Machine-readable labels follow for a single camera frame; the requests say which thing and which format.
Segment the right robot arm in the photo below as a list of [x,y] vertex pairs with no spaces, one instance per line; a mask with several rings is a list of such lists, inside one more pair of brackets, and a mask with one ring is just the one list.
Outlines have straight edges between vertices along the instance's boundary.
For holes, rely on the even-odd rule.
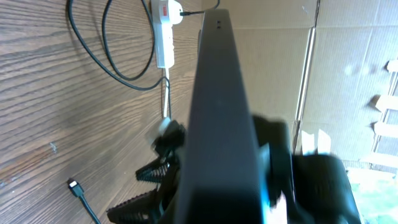
[[[266,163],[267,204],[285,196],[288,223],[360,223],[343,163],[325,154],[293,155],[286,146],[287,127],[253,115],[262,161]],[[136,171],[136,179],[159,187],[107,210],[113,223],[173,223],[186,129],[165,119],[157,128],[157,159]]]

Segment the blue screen Galaxy smartphone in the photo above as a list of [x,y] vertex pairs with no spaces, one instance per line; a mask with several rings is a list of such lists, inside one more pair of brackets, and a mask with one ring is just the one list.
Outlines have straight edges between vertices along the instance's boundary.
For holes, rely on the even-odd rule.
[[175,223],[265,223],[265,172],[229,12],[206,11]]

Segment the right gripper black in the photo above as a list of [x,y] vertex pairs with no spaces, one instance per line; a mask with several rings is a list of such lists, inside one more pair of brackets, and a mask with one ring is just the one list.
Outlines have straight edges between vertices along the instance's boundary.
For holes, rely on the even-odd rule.
[[[158,158],[136,171],[136,179],[161,184],[169,179],[171,169],[180,167],[186,136],[185,126],[171,120],[163,136],[155,140]],[[160,218],[157,190],[140,194],[106,211],[108,219],[117,224],[157,223]]]

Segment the white charger plug adapter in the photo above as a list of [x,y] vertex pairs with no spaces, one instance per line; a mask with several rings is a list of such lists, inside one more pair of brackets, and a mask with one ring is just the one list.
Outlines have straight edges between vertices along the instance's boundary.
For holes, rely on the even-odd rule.
[[176,25],[182,22],[183,16],[180,13],[183,12],[182,6],[175,0],[164,0],[160,1],[160,20],[163,24]]

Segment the white power strip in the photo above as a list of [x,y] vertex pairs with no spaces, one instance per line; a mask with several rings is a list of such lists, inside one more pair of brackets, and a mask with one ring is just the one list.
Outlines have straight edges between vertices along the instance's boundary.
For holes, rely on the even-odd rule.
[[154,23],[155,52],[158,68],[174,65],[174,44],[172,22],[168,0],[152,0],[152,20]]

